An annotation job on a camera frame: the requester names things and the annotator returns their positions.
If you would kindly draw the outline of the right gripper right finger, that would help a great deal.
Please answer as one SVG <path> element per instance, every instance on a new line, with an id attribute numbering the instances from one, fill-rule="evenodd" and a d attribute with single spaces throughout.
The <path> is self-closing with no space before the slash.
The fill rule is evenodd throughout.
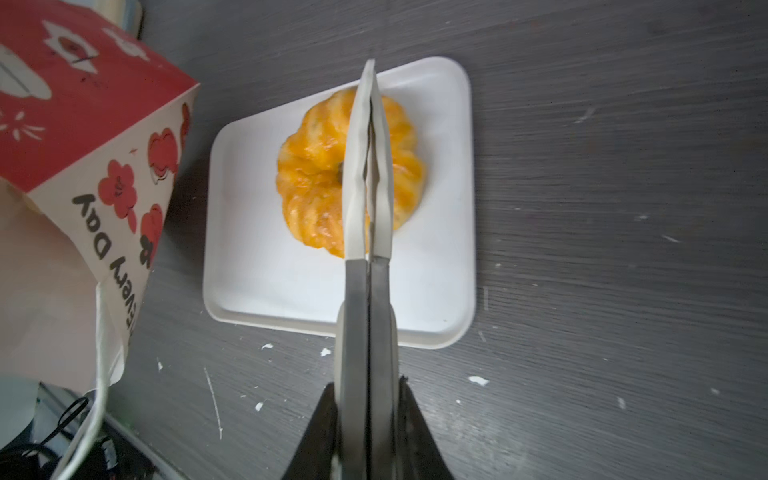
<path id="1" fill-rule="evenodd" d="M 398 479 L 454 479 L 405 376 L 399 379 L 395 425 L 395 465 Z"/>

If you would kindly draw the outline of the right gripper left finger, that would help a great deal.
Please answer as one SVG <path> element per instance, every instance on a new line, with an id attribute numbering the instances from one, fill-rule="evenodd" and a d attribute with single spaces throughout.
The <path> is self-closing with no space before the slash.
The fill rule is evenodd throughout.
<path id="1" fill-rule="evenodd" d="M 336 451 L 337 405 L 335 388 L 324 388 L 283 480 L 329 480 Z"/>

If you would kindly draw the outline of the steel tongs white tips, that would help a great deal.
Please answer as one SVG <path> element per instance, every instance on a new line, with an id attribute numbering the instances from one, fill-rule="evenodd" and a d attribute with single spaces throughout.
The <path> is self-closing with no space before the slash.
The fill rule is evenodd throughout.
<path id="1" fill-rule="evenodd" d="M 342 169 L 345 282 L 334 370 L 339 479 L 400 475 L 393 215 L 390 134 L 375 62 L 368 60 L 355 91 Z"/>

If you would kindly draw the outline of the fake ring bread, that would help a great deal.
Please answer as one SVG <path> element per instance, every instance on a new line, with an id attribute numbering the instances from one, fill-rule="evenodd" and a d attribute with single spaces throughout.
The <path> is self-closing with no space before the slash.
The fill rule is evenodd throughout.
<path id="1" fill-rule="evenodd" d="M 276 187 L 294 238 L 342 258 L 342 177 L 355 88 L 335 92 L 305 114 L 277 158 Z M 417 136 L 405 109 L 382 98 L 393 160 L 393 228 L 404 225 L 420 204 L 426 164 L 416 154 Z"/>

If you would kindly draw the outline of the red white paper bag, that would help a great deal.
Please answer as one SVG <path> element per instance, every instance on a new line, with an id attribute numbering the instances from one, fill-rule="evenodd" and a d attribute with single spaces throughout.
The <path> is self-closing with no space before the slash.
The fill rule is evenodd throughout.
<path id="1" fill-rule="evenodd" d="M 94 393 L 56 479 L 123 375 L 198 88 L 87 7 L 1 5 L 1 371 Z"/>

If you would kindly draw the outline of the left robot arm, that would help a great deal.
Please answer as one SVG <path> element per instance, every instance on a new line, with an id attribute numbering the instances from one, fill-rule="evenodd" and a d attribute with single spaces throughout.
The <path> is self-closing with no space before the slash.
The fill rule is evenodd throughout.
<path id="1" fill-rule="evenodd" d="M 51 479 L 90 413 L 90 395 L 64 406 L 31 380 L 1 379 L 1 477 Z M 161 479 L 158 467 L 111 427 L 95 437 L 75 479 Z"/>

